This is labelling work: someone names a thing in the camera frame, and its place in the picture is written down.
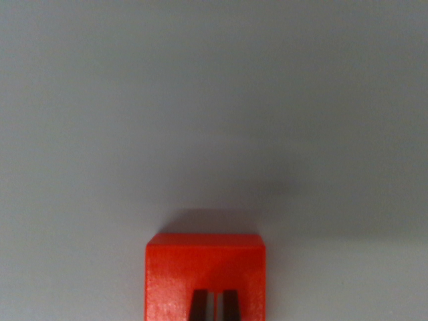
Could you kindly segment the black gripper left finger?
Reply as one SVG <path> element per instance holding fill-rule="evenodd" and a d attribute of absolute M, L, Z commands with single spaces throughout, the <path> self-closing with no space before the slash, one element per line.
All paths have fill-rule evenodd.
<path fill-rule="evenodd" d="M 188 321 L 214 321 L 215 296 L 213 292 L 198 289 L 193 291 Z"/>

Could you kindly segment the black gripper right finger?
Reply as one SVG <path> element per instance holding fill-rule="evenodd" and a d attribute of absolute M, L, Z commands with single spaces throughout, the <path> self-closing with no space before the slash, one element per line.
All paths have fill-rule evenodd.
<path fill-rule="evenodd" d="M 218 321 L 241 321 L 237 290 L 224 290 L 217 296 Z"/>

